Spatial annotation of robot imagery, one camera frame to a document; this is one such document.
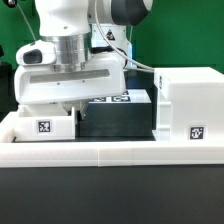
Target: black cable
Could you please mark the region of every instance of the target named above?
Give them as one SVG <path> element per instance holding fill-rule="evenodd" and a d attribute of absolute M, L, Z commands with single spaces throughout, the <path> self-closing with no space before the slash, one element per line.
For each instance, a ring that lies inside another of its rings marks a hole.
<path fill-rule="evenodd" d="M 126 52 L 125 52 L 123 49 L 120 49 L 120 48 L 117 48 L 117 49 L 118 49 L 119 51 L 123 52 L 124 55 L 127 56 Z M 110 46 L 107 46 L 107 47 L 93 47 L 93 48 L 91 49 L 91 52 L 92 52 L 93 54 L 100 54 L 100 53 L 103 53 L 103 52 L 113 52 L 113 51 L 114 51 L 113 48 L 110 47 Z"/>

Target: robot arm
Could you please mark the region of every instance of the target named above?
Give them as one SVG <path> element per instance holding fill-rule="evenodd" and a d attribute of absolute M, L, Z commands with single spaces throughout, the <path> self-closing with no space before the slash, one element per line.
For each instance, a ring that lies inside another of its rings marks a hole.
<path fill-rule="evenodd" d="M 153 0 L 98 0 L 100 23 L 138 25 L 152 8 Z M 89 0 L 89 22 L 95 23 L 94 1 Z"/>

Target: white platform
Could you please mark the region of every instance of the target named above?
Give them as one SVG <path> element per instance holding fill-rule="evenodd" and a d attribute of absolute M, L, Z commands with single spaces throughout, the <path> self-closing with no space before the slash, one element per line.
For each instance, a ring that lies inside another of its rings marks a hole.
<path fill-rule="evenodd" d="M 210 68 L 156 69 L 155 83 L 157 141 L 12 143 L 11 113 L 0 124 L 0 167 L 224 164 L 224 76 Z"/>

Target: wire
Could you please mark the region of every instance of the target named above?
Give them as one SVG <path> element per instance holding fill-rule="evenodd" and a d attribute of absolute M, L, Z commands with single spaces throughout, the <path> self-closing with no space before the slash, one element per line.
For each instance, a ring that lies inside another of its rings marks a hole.
<path fill-rule="evenodd" d="M 18 6 L 18 8 L 19 8 L 19 11 L 20 11 L 21 15 L 23 16 L 23 19 L 24 19 L 25 22 L 26 22 L 26 25 L 28 26 L 28 28 L 29 28 L 29 30 L 30 30 L 30 33 L 31 33 L 31 35 L 32 35 L 32 37 L 33 37 L 33 39 L 34 39 L 34 41 L 36 42 L 37 39 L 36 39 L 36 37 L 35 37 L 35 34 L 34 34 L 34 32 L 33 32 L 32 27 L 30 26 L 30 23 L 29 23 L 28 19 L 26 18 L 25 13 L 23 12 L 23 9 L 22 9 L 21 6 L 19 5 L 19 3 L 17 3 L 17 6 Z"/>
<path fill-rule="evenodd" d="M 141 64 L 129 57 L 127 57 L 126 55 L 124 55 L 121 51 L 119 51 L 106 37 L 106 35 L 104 34 L 103 32 L 103 29 L 101 28 L 100 26 L 100 23 L 99 23 L 99 19 L 98 19 L 98 13 L 97 13 L 97 0 L 95 0 L 95 7 L 94 7 L 94 12 L 95 12 L 95 20 L 96 20 L 96 25 L 100 31 L 100 34 L 102 35 L 102 37 L 104 38 L 104 40 L 109 44 L 109 46 L 114 50 L 116 51 L 121 57 L 125 58 L 127 61 L 139 66 L 140 68 L 143 68 L 143 69 L 146 69 L 148 70 L 148 72 L 154 72 L 154 68 L 152 67 L 149 67 L 147 65 L 144 65 L 144 64 Z"/>
<path fill-rule="evenodd" d="M 138 71 L 138 72 L 145 72 L 145 73 L 152 73 L 151 70 L 149 69 L 140 69 L 140 68 L 131 68 L 131 67 L 125 67 L 124 69 L 126 70 L 131 70 L 131 71 Z"/>

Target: green wall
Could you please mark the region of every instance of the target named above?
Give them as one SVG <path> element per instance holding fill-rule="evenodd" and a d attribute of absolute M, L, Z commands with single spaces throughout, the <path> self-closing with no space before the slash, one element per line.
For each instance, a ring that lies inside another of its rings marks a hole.
<path fill-rule="evenodd" d="M 33 0 L 20 0 L 38 36 Z M 136 59 L 155 67 L 211 66 L 224 73 L 223 0 L 154 0 L 150 16 L 134 28 Z M 32 36 L 18 9 L 0 2 L 0 44 L 16 68 L 15 53 Z"/>

